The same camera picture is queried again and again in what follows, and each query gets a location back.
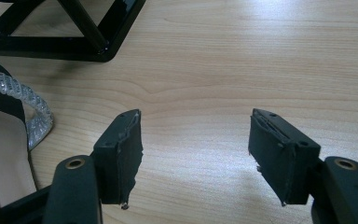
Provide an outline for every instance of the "brass insert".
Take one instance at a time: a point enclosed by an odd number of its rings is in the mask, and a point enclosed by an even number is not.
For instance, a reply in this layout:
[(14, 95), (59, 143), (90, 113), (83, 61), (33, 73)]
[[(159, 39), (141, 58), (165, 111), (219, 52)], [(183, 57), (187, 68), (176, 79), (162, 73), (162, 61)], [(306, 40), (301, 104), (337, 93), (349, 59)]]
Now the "brass insert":
[(81, 159), (81, 158), (75, 158), (71, 161), (68, 161), (66, 164), (65, 164), (65, 167), (66, 169), (69, 169), (69, 170), (75, 170), (81, 166), (84, 165), (84, 163), (86, 163), (85, 160)]
[(343, 160), (343, 159), (335, 159), (334, 162), (336, 163), (337, 166), (346, 169), (346, 170), (357, 170), (357, 166), (355, 163), (353, 163), (352, 161), (347, 161), (347, 160)]

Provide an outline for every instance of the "black stand leg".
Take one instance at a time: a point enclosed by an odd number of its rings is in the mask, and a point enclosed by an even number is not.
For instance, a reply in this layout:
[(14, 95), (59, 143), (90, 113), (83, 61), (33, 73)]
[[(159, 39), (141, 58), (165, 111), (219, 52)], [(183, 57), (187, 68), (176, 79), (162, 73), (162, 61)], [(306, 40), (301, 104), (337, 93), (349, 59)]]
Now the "black stand leg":
[(145, 0), (116, 0), (98, 26), (77, 0), (59, 0), (84, 37), (11, 36), (45, 0), (14, 3), (0, 17), (0, 55), (75, 61), (112, 60)]
[(76, 26), (80, 29), (81, 33), (88, 39), (91, 45), (97, 50), (98, 53), (103, 53), (106, 48), (107, 41), (101, 34), (98, 27), (92, 21), (89, 14), (79, 3), (78, 0), (58, 0), (65, 9), (66, 13), (75, 22)]

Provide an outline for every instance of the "screw hole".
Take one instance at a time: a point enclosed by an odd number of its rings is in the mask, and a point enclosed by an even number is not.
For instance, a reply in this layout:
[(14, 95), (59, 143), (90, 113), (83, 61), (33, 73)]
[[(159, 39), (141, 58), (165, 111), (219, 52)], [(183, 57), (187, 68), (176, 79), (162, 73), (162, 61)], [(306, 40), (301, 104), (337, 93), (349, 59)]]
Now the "screw hole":
[(85, 161), (83, 159), (73, 159), (68, 161), (65, 165), (66, 169), (74, 170), (83, 166)]
[(300, 144), (301, 146), (306, 147), (306, 146), (308, 145), (308, 142), (300, 141), (299, 144)]
[(346, 170), (356, 170), (356, 164), (351, 162), (351, 161), (347, 161), (347, 160), (342, 160), (342, 159), (336, 159), (334, 161), (336, 163), (337, 166), (346, 169)]
[(129, 205), (127, 204), (127, 203), (123, 203), (122, 205), (121, 205), (121, 209), (123, 209), (123, 210), (127, 210), (127, 209), (129, 209), (130, 207), (129, 207)]

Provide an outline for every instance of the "wooden table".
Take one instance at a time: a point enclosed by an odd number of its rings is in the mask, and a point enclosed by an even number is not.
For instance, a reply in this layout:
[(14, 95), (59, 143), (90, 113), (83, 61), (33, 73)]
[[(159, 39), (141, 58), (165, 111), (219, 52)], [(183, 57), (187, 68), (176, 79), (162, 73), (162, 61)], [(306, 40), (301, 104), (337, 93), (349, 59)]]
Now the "wooden table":
[[(111, 4), (82, 3), (96, 21)], [(58, 3), (43, 7), (16, 35), (79, 35)], [(247, 150), (255, 107), (314, 139), (322, 159), (358, 161), (358, 0), (147, 0), (109, 63), (0, 64), (55, 116), (32, 152), (40, 187), (60, 161), (90, 154), (115, 116), (142, 110), (131, 208), (104, 206), (104, 223), (311, 223), (312, 198), (281, 207), (256, 171)]]

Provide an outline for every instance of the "black plastic mount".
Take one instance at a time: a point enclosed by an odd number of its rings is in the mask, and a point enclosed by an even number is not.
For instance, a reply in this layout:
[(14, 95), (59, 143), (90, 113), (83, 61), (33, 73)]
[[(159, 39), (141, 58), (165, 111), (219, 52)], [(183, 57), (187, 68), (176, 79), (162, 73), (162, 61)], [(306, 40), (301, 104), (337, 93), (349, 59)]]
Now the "black plastic mount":
[(51, 186), (3, 208), (0, 224), (101, 224), (101, 203), (128, 208), (142, 161), (141, 112), (120, 114), (90, 156), (58, 164)]
[(0, 17), (0, 55), (108, 62), (117, 54), (145, 3), (115, 0), (96, 26), (78, 0), (58, 0), (84, 37), (11, 36), (44, 1), (15, 1)]
[(314, 198), (315, 224), (358, 223), (358, 162), (321, 161), (320, 146), (280, 116), (254, 109), (249, 151), (282, 204)]

